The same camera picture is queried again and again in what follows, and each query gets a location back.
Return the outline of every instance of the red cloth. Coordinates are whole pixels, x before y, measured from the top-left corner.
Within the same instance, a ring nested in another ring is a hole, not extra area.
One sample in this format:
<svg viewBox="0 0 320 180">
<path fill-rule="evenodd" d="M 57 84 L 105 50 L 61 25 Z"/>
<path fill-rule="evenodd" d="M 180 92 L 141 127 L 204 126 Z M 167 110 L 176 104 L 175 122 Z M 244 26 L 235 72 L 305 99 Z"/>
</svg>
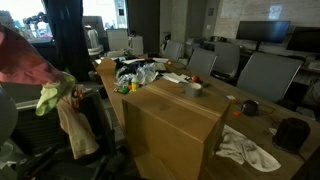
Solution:
<svg viewBox="0 0 320 180">
<path fill-rule="evenodd" d="M 62 78 L 26 39 L 0 24 L 0 81 L 46 84 Z"/>
</svg>

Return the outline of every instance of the crumpled cloth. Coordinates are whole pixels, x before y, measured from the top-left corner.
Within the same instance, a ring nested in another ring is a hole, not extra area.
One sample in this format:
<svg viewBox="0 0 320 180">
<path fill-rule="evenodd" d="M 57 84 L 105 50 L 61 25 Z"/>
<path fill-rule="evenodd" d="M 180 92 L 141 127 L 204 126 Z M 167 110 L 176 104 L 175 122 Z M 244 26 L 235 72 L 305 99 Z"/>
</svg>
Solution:
<svg viewBox="0 0 320 180">
<path fill-rule="evenodd" d="M 92 154 L 99 148 L 86 116 L 77 109 L 84 91 L 84 88 L 75 86 L 57 103 L 60 125 L 69 135 L 74 159 Z"/>
<path fill-rule="evenodd" d="M 0 24 L 0 81 L 36 85 L 61 79 L 62 73 L 43 59 L 26 39 Z"/>
<path fill-rule="evenodd" d="M 227 125 L 224 126 L 222 137 L 220 150 L 216 152 L 218 156 L 231 158 L 239 164 L 247 161 L 252 167 L 262 172 L 271 172 L 281 167 L 273 156 Z"/>
<path fill-rule="evenodd" d="M 36 115 L 43 116 L 56 107 L 61 97 L 71 92 L 76 79 L 72 75 L 63 72 L 64 79 L 42 85 L 41 97 L 36 107 Z"/>
</svg>

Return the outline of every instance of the table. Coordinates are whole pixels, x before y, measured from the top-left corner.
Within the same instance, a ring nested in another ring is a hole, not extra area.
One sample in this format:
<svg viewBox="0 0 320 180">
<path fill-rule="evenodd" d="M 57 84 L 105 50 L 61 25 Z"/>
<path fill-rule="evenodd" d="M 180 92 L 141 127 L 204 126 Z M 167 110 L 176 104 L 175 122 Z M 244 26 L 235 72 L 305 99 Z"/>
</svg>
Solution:
<svg viewBox="0 0 320 180">
<path fill-rule="evenodd" d="M 120 126 L 125 133 L 126 124 L 122 107 L 122 99 L 125 95 L 113 93 L 113 88 L 115 87 L 114 67 L 115 63 L 112 62 L 112 60 L 105 59 L 97 67 L 97 72 L 102 78 Z M 212 77 L 201 77 L 201 79 L 209 84 L 208 87 L 206 87 L 209 92 L 221 97 L 233 95 L 237 98 L 238 103 L 230 107 L 226 124 L 256 142 L 261 148 L 274 156 L 282 167 L 270 173 L 263 173 L 255 170 L 248 163 L 239 165 L 228 158 L 212 156 L 208 164 L 201 169 L 199 179 L 239 179 L 240 177 L 241 179 L 290 179 L 302 166 L 303 161 L 297 155 L 286 153 L 272 145 L 272 135 L 268 133 L 268 129 L 272 127 L 271 118 L 280 122 L 285 118 L 296 117 L 309 124 L 311 133 L 300 149 L 300 154 L 305 159 L 308 159 L 320 145 L 320 124 L 318 122 L 312 121 L 307 117 L 289 111 Z M 242 103 L 248 99 L 259 101 L 261 105 L 264 105 L 266 111 L 274 108 L 274 112 L 270 114 L 271 118 L 263 115 L 248 117 L 241 114 L 240 116 L 234 116 L 233 112 L 240 111 Z M 152 179 L 176 179 L 177 177 L 176 174 L 170 171 L 169 168 L 151 153 L 135 157 L 135 161 L 142 177 L 153 177 Z"/>
</svg>

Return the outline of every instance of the brown cardboard box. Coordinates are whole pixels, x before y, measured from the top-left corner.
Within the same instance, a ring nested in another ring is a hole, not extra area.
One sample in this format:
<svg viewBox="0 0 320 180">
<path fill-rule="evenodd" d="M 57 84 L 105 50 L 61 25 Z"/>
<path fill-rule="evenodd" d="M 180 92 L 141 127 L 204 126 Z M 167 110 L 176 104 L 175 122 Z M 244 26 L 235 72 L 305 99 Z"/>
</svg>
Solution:
<svg viewBox="0 0 320 180">
<path fill-rule="evenodd" d="M 151 153 L 177 179 L 198 179 L 218 145 L 229 101 L 206 89 L 187 98 L 182 84 L 158 80 L 127 95 L 123 108 L 135 157 Z"/>
</svg>

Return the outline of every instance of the bottle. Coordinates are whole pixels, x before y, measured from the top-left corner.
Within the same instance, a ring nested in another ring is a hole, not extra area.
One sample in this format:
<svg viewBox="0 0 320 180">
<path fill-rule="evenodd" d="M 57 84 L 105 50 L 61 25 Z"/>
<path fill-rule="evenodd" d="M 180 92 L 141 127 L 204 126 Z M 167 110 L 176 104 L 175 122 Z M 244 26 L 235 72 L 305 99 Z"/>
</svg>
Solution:
<svg viewBox="0 0 320 180">
<path fill-rule="evenodd" d="M 133 75 L 131 80 L 131 85 L 132 85 L 132 92 L 137 91 L 137 89 L 139 88 L 139 79 L 137 75 Z"/>
</svg>

